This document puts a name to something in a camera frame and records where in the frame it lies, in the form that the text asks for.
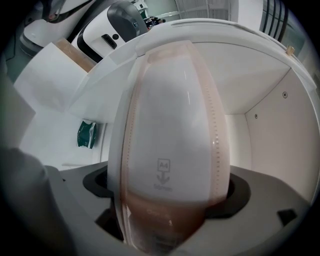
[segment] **white wall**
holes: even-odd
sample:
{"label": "white wall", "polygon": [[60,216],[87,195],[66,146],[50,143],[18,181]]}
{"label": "white wall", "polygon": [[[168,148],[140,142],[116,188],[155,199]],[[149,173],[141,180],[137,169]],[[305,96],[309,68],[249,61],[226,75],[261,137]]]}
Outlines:
{"label": "white wall", "polygon": [[258,31],[263,9],[264,0],[230,0],[230,19]]}
{"label": "white wall", "polygon": [[[35,111],[19,148],[43,165],[63,170],[68,168],[64,164],[92,163],[93,151],[77,146],[82,118],[66,111],[86,75],[86,71],[50,43],[28,63],[14,83],[14,88]],[[22,120],[17,124],[14,121],[11,119],[8,126],[22,124]]]}
{"label": "white wall", "polygon": [[251,170],[251,142],[245,114],[226,114],[230,165]]}
{"label": "white wall", "polygon": [[319,176],[320,135],[314,107],[296,73],[291,69],[245,116],[252,170],[284,181],[311,202]]}
{"label": "white wall", "polygon": [[230,43],[198,42],[226,114],[244,114],[258,104],[289,71],[283,62],[260,51]]}
{"label": "white wall", "polygon": [[157,16],[178,10],[175,0],[145,0],[149,16]]}

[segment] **curved white cover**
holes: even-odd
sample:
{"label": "curved white cover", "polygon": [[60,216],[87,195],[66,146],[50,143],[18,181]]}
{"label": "curved white cover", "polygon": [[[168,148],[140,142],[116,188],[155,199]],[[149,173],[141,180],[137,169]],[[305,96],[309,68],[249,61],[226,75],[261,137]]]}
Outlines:
{"label": "curved white cover", "polygon": [[229,175],[222,103],[197,49],[180,41],[148,51],[124,136],[124,239],[150,254],[173,249],[226,198]]}

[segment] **arrow symbol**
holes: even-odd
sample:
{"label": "arrow symbol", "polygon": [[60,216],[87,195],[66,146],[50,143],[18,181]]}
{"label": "arrow symbol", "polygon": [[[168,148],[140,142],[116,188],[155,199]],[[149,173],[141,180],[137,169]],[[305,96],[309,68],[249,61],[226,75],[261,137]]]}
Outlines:
{"label": "arrow symbol", "polygon": [[161,176],[157,175],[156,177],[160,181],[161,185],[164,185],[165,183],[167,183],[170,180],[170,177],[165,178],[165,172],[164,171],[161,172]]}

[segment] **green package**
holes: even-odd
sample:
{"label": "green package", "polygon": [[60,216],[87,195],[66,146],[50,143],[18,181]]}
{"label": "green package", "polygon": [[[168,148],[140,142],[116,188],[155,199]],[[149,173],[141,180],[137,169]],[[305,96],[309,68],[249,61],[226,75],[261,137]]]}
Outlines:
{"label": "green package", "polygon": [[95,144],[96,134],[97,124],[95,122],[86,123],[82,121],[77,136],[78,147],[84,146],[92,149]]}

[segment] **white panel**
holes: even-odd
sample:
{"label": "white panel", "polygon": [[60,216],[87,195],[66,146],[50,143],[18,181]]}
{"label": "white panel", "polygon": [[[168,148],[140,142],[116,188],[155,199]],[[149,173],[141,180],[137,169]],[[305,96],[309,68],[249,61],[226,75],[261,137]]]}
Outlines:
{"label": "white panel", "polygon": [[86,71],[50,43],[28,63],[14,87],[36,112],[43,107],[63,112],[86,75]]}
{"label": "white panel", "polygon": [[251,143],[245,114],[226,114],[230,165],[251,170]]}
{"label": "white panel", "polygon": [[232,44],[257,50],[287,64],[316,88],[302,64],[294,56],[288,56],[285,47],[278,41],[260,31],[221,19],[190,18],[157,25],[137,44],[136,53],[137,56],[142,56],[150,49],[182,40]]}
{"label": "white panel", "polygon": [[128,75],[135,62],[129,60],[89,88],[85,87],[70,106],[70,113],[97,123],[113,123]]}
{"label": "white panel", "polygon": [[319,176],[320,135],[313,105],[295,72],[290,70],[245,115],[252,170],[281,179],[310,202]]}
{"label": "white panel", "polygon": [[73,167],[89,165],[92,163],[92,150],[77,146],[81,122],[80,118],[68,113],[45,108],[38,110],[19,148],[38,158],[43,165],[58,170],[68,169],[67,164]]}
{"label": "white panel", "polygon": [[226,114],[244,114],[285,76],[289,66],[260,51],[228,43],[195,43],[217,85]]}
{"label": "white panel", "polygon": [[135,59],[137,57],[135,52],[136,45],[145,35],[146,34],[142,34],[123,44],[119,48],[117,47],[116,50],[112,51],[108,56],[104,57],[99,63],[97,63],[90,70],[85,79],[82,80],[72,102],[74,102],[81,95],[83,90],[90,88],[101,78],[117,69],[121,64],[131,58]]}

